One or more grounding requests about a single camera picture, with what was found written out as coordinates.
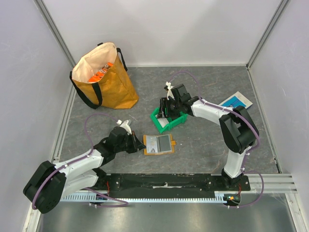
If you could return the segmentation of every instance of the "bag handle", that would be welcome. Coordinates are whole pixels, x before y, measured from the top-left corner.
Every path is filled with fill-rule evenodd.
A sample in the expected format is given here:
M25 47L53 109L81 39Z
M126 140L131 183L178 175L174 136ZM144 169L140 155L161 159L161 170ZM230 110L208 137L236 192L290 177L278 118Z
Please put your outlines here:
M124 66L124 68L125 68L125 71L127 71L127 67L126 67L126 63L125 63L125 59L124 59L124 56L122 55L122 52L121 52L121 49L118 47L117 48L117 53L120 53L120 55L121 55L121 61L122 61L122 64L123 64L123 66Z
M92 103L88 97L86 97L86 95L84 94L84 92L82 92L78 87L77 85L74 83L74 81L72 80L72 71L70 72L70 80L72 81L72 84L74 86L74 88L76 89L76 92L78 94L78 96L80 96L80 98L83 100L83 102L86 103L87 106L89 106L90 108L92 109L97 109L99 106L102 105L102 102L103 102L103 98L102 98L102 93L101 93L101 89L100 89L100 86L98 85L97 82L95 83L92 83L91 86L97 96L97 99L98 99L98 105Z

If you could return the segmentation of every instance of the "white bag lining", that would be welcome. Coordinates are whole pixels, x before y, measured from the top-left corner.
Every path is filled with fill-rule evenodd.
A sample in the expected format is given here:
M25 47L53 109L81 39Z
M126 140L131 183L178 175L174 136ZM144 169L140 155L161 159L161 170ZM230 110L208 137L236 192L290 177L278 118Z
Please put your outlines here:
M105 64L108 62L114 64L116 57L117 49L114 43L101 44L80 59L73 69L72 79L88 83L88 80Z

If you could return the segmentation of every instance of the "green box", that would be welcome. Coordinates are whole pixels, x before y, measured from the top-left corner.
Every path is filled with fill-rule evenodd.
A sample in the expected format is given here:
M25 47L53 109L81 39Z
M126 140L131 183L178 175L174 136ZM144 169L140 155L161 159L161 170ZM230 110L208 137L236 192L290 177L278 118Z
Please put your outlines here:
M150 115L151 120L154 122L155 126L158 128L160 133L163 133L165 131L171 130L173 127L176 127L177 125L184 123L187 120L188 114L184 114L183 112L180 112L180 117L178 119L175 119L172 121L170 117L167 118L168 124L165 127L162 127L159 123L158 119L156 118L157 114L159 113L159 108L156 108Z

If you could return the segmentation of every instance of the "floor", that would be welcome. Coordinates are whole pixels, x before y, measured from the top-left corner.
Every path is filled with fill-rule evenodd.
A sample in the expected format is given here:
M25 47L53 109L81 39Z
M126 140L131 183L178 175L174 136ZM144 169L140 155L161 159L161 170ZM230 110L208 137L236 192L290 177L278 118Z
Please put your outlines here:
M254 194L243 194L252 202ZM217 203L130 203L122 208L60 202L42 215L38 232L295 232L284 194L265 194L254 207Z
M122 121L131 119L131 128L140 140L144 134L158 135L150 114L159 106L159 99L166 95L163 89L165 82L179 70L190 71L197 77L201 85L202 97L209 102L219 104L237 91L253 102L253 106L248 111L260 132L261 147L249 156L246 170L277 173L245 67L129 68L128 74L140 96L139 102L129 110L103 107L93 110L76 95L60 161L71 159L90 149L90 143L84 134L84 121L93 113L108 113ZM186 74L179 74L172 83L173 85L182 83L191 96L197 95L195 82ZM96 116L89 120L87 131L96 144L106 137L114 126L116 124L109 118ZM145 156L143 151L134 154L123 152L117 154L113 161L103 167L103 170L108 173L221 173L228 150L218 125L202 118L189 116L184 124L178 125L167 133L171 133L177 142L174 154Z

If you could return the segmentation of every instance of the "gray floor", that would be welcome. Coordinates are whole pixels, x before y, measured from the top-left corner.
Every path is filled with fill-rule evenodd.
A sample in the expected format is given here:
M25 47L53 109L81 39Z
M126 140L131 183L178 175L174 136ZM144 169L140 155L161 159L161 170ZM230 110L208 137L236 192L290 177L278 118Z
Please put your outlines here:
M243 194L252 202L254 194ZM215 203L130 203L121 208L60 202L42 215L38 232L295 232L284 194L265 194L254 206Z
M246 170L277 173L275 161L265 133L253 89L245 67L151 67L129 68L131 81L140 96L139 102L129 110L113 110L86 106L78 95L75 97L69 125L61 151L60 161L86 152L90 144L84 134L85 119L96 112L108 113L118 119L131 119L131 128L142 140L144 134L157 135L158 130L150 119L151 112L159 106L159 99L166 95L163 89L170 76L179 70L189 70L198 77L202 97L219 104L235 92L241 92L253 102L248 110L261 136L261 147L254 151L246 164ZM190 76L179 74L173 85L183 83L191 96L197 95L197 87ZM96 116L89 120L87 130L94 144L106 137L116 126L109 118ZM175 153L161 156L145 156L142 151L134 154L119 153L103 167L109 173L220 173L227 158L220 127L202 118L188 117L184 124L169 131L177 142Z

